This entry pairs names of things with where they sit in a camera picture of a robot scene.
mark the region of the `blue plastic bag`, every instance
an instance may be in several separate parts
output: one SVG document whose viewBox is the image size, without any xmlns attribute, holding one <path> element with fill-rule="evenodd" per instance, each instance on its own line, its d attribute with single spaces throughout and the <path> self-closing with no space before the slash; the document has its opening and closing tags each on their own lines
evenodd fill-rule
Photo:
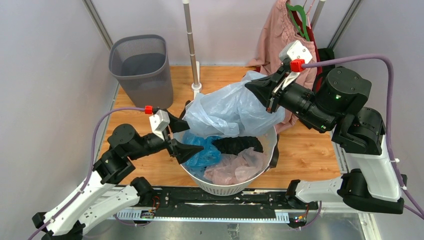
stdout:
<svg viewBox="0 0 424 240">
<path fill-rule="evenodd" d="M 250 92 L 245 84 L 266 75 L 248 71 L 240 82 L 229 84 L 209 94 L 198 93 L 185 109 L 184 120 L 196 136 L 259 137 L 274 125 L 281 123 L 285 110 L 279 107 L 274 113 L 267 109 Z"/>
<path fill-rule="evenodd" d="M 196 153 L 184 164 L 191 168 L 204 168 L 218 164 L 221 161 L 221 152 L 212 144 L 213 141 L 220 139 L 219 136 L 209 136 L 207 138 L 199 137 L 189 130 L 182 136 L 183 144 L 203 146 L 204 150 Z"/>
</svg>

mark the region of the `plastic bag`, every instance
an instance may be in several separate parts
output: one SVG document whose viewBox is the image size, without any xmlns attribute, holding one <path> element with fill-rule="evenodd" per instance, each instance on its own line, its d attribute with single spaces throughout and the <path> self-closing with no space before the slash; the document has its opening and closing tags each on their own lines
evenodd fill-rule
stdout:
<svg viewBox="0 0 424 240">
<path fill-rule="evenodd" d="M 254 79 L 266 77 L 248 71 L 241 82 L 229 84 L 210 94 L 198 93 L 186 106 L 184 120 L 193 134 L 200 137 L 259 137 L 283 121 L 285 110 L 268 113 L 266 108 L 245 88 Z"/>
<path fill-rule="evenodd" d="M 253 147 L 238 155 L 221 154 L 221 162 L 208 166 L 203 177 L 221 186 L 244 183 L 262 170 L 265 158 L 264 153 L 254 151 Z"/>
<path fill-rule="evenodd" d="M 186 161 L 184 165 L 191 168 L 202 168 L 219 163 L 221 160 L 221 152 L 212 144 L 212 142 L 217 139 L 220 139 L 220 137 L 209 136 L 203 138 L 194 135 L 190 130 L 186 131 L 182 136 L 182 143 L 203 146 L 204 150 L 196 153 Z"/>
</svg>

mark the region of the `red connector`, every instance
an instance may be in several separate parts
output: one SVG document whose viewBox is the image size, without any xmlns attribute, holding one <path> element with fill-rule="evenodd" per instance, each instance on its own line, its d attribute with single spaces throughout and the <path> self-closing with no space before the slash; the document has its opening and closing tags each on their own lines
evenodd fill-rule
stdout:
<svg viewBox="0 0 424 240">
<path fill-rule="evenodd" d="M 303 70 L 305 70 L 302 67 L 302 64 L 304 64 L 304 63 L 305 63 L 305 60 L 304 59 L 295 59 L 295 60 L 291 61 L 290 62 L 290 69 L 291 69 L 291 71 L 292 72 L 295 72 L 295 73 L 302 72 Z"/>
<path fill-rule="evenodd" d="M 152 106 L 146 106 L 144 108 L 144 113 L 145 114 L 153 114 L 153 107 Z"/>
</svg>

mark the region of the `white wall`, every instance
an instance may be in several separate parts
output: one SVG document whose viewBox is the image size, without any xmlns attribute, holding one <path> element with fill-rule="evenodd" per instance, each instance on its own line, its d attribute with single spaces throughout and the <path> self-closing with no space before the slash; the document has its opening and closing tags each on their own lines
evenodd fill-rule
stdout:
<svg viewBox="0 0 424 240">
<path fill-rule="evenodd" d="M 117 81 L 81 0 L 2 1 L 0 32 L 0 239 L 18 240 L 84 179 Z"/>
<path fill-rule="evenodd" d="M 356 16 L 335 48 L 337 57 L 379 53 L 394 64 L 392 144 L 400 159 L 401 172 L 408 175 L 408 189 L 424 207 L 424 33 L 423 1 L 363 1 Z M 372 82 L 367 106 L 386 114 L 387 70 L 379 60 L 345 65 Z M 383 240 L 423 239 L 423 221 L 404 210 L 403 215 L 377 214 Z"/>
<path fill-rule="evenodd" d="M 158 34 L 167 41 L 171 64 L 190 64 L 181 0 L 93 0 L 114 42 Z M 256 55 L 259 35 L 276 0 L 192 0 L 191 22 L 197 60 L 202 65 L 245 65 Z M 292 4 L 304 4 L 294 0 Z M 316 26 L 316 42 L 326 47 L 351 0 L 328 0 Z"/>
</svg>

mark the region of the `laundry basket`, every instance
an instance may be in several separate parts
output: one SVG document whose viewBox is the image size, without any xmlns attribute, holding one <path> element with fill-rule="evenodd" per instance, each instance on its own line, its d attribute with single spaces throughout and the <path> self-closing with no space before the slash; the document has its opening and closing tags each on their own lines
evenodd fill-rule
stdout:
<svg viewBox="0 0 424 240">
<path fill-rule="evenodd" d="M 184 133 L 185 131 L 174 133 L 173 137 L 179 142 L 181 142 Z M 236 194 L 242 191 L 243 189 L 247 188 L 251 182 L 253 182 L 257 177 L 259 177 L 259 175 L 266 172 L 269 168 L 275 167 L 277 165 L 279 152 L 277 146 L 278 138 L 276 129 L 272 127 L 270 130 L 268 130 L 267 133 L 258 137 L 258 140 L 262 144 L 263 153 L 266 155 L 263 168 L 255 177 L 245 182 L 234 185 L 216 185 L 206 179 L 201 179 L 201 177 L 195 176 L 195 174 L 186 169 L 183 164 L 181 166 L 190 175 L 193 181 L 206 192 L 217 196 L 229 196 Z"/>
<path fill-rule="evenodd" d="M 174 99 L 165 39 L 158 35 L 125 37 L 110 50 L 109 71 L 136 107 L 166 109 Z"/>
</svg>

